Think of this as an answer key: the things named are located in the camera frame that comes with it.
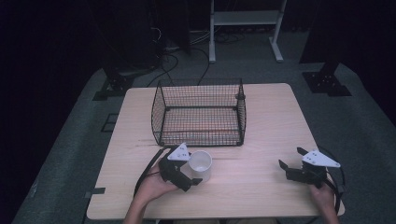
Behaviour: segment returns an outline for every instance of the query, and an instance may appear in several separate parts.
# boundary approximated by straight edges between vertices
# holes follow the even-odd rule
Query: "metal stand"
[[[124,96],[134,84],[134,77],[127,78],[118,73],[113,67],[104,67],[107,79],[102,89],[93,96],[93,101],[104,101],[107,97]]]
[[[276,26],[274,36],[270,37],[270,44],[276,57],[276,61],[283,62],[282,54],[277,46],[277,37],[280,31],[287,0],[282,0],[280,10],[268,11],[224,11],[215,12],[215,0],[211,0],[210,8],[210,40],[209,61],[216,62],[215,52],[215,26],[216,25],[264,25],[274,24]]]
[[[313,93],[329,96],[351,96],[346,86],[341,85],[334,75],[338,63],[325,63],[319,72],[304,72],[303,76]]]

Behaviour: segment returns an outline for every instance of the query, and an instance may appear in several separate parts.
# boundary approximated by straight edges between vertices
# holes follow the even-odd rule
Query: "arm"
[[[339,224],[338,216],[334,209],[334,192],[332,189],[323,183],[320,189],[314,185],[309,185],[311,191],[311,198],[317,206],[326,224]]]
[[[140,224],[145,214],[146,206],[149,202],[160,198],[165,193],[176,190],[177,186],[166,183],[160,174],[160,167],[156,163],[149,171],[149,174],[142,182],[134,199],[129,206],[123,224]]]

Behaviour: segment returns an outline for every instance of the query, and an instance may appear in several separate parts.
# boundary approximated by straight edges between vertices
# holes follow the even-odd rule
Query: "wrist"
[[[132,206],[136,208],[144,208],[149,204],[149,200],[145,199],[144,197],[141,197],[139,193],[137,193],[134,196],[134,199],[132,200]]]
[[[333,207],[320,211],[326,224],[338,224],[338,216]]]

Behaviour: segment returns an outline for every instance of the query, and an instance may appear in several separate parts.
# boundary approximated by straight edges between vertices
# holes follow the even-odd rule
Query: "black tripod base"
[[[323,76],[319,72],[304,72],[303,77],[313,93],[327,93],[329,96],[351,96],[334,75]]]
[[[93,101],[105,101],[108,97],[125,96],[125,93],[132,87],[133,79],[123,79],[122,81],[109,81],[106,79],[102,89],[93,96]]]

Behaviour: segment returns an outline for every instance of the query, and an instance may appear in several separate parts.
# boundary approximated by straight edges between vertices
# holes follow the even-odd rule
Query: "white shelf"
[[[216,11],[214,25],[276,24],[278,10],[268,11]]]

